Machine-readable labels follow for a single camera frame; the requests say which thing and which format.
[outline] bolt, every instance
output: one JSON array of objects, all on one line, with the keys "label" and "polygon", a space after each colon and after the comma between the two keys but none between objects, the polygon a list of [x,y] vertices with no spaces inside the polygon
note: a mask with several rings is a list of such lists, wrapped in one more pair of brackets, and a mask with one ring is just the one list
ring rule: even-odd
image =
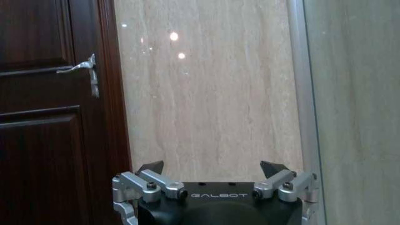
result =
[{"label": "bolt", "polygon": [[177,199],[184,200],[188,197],[188,191],[185,189],[181,189],[177,193]]},{"label": "bolt", "polygon": [[256,199],[256,200],[261,199],[261,197],[262,197],[262,193],[257,190],[253,190],[250,195],[252,195],[253,199]]},{"label": "bolt", "polygon": [[288,190],[293,190],[293,184],[290,182],[284,182],[282,183],[282,188]]},{"label": "bolt", "polygon": [[148,182],[146,188],[148,188],[148,190],[154,190],[157,188],[156,183],[154,182]]}]

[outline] robotic hand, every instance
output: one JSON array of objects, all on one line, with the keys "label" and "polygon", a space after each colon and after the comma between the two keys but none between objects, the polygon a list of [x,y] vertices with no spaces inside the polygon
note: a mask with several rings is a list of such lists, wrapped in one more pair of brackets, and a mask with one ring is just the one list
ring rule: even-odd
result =
[{"label": "robotic hand", "polygon": [[124,225],[310,225],[317,176],[261,161],[261,182],[180,182],[164,162],[112,178],[113,209]]}]

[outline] wooden door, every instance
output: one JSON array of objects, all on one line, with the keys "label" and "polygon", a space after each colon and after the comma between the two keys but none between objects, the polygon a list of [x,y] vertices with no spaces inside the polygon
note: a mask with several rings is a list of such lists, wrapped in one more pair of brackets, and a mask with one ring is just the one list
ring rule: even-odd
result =
[{"label": "wooden door", "polygon": [[[110,178],[130,159],[112,11],[105,0],[0,1],[2,225],[117,221]],[[100,97],[88,70],[56,73],[92,53]]]}]

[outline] wall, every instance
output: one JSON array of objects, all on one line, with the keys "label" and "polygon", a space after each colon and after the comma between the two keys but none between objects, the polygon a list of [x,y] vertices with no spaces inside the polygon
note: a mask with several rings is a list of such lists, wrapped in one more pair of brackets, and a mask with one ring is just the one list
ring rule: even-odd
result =
[{"label": "wall", "polygon": [[300,170],[285,0],[114,5],[134,169],[162,159],[205,181],[261,180],[261,159]]},{"label": "wall", "polygon": [[328,224],[398,224],[400,1],[304,2]]}]

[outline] silver door handle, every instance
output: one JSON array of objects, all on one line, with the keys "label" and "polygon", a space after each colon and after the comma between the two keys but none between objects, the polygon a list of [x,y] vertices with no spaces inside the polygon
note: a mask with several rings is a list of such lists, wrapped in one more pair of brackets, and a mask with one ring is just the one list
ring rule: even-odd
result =
[{"label": "silver door handle", "polygon": [[88,61],[81,62],[80,64],[77,64],[70,69],[57,70],[56,73],[57,74],[66,74],[66,73],[72,73],[73,71],[76,71],[78,69],[88,69],[89,70],[89,83],[90,83],[90,88],[92,88],[92,96],[98,98],[100,94],[98,94],[97,74],[96,74],[96,71],[94,71],[94,66],[96,66],[96,56],[94,56],[94,54],[92,54],[90,57],[88,58]]}]

